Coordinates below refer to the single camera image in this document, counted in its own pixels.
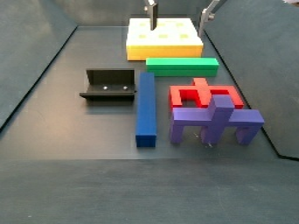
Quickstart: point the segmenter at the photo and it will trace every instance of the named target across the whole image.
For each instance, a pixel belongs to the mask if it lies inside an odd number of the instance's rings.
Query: black bracket
[[[79,95],[87,100],[135,99],[135,69],[88,69],[88,91]]]

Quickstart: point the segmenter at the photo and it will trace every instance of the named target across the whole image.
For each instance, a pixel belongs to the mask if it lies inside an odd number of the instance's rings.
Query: gray wall
[[[145,15],[145,0],[54,0],[79,25],[128,25],[131,17]],[[159,15],[198,21],[211,0],[159,0]]]
[[[0,128],[75,28],[51,0],[0,1]]]
[[[282,156],[299,158],[299,9],[229,0],[206,31]]]

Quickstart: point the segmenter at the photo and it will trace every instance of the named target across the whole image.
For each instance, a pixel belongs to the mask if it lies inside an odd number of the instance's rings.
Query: gray floor
[[[170,144],[167,87],[190,78],[157,79],[151,150],[135,146],[135,104],[79,97],[87,68],[145,70],[127,62],[126,38],[127,28],[78,29],[2,132],[2,223],[297,223],[299,164],[277,158],[263,132],[249,147],[233,129],[215,147],[199,143],[198,129]],[[203,40],[205,56],[215,56]],[[209,82],[234,83],[223,66]]]
[[[87,104],[79,96],[88,88],[87,68],[132,67],[136,79],[146,70],[145,62],[127,62],[126,40],[127,28],[76,30],[0,134],[0,159],[274,158],[262,132],[250,146],[242,146],[234,129],[229,129],[219,145],[210,147],[199,141],[199,128],[189,127],[182,144],[170,143],[169,87],[190,84],[190,77],[157,78],[157,148],[136,148],[136,103],[111,107]],[[205,42],[205,57],[217,57],[211,43],[206,39]],[[218,77],[209,78],[209,83],[234,85],[223,65]]]

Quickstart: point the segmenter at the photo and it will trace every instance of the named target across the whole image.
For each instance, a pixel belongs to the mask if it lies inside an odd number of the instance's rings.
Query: hole
[[[169,38],[169,35],[167,34],[161,34],[159,35],[159,39],[167,39]]]
[[[187,35],[187,34],[182,34],[182,35],[181,35],[181,38],[182,38],[182,39],[187,39],[187,38],[189,38],[189,35]]]

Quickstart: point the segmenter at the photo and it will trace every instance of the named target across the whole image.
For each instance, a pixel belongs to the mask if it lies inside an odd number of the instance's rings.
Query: blue block
[[[140,73],[136,98],[136,147],[155,147],[157,114],[154,73]]]

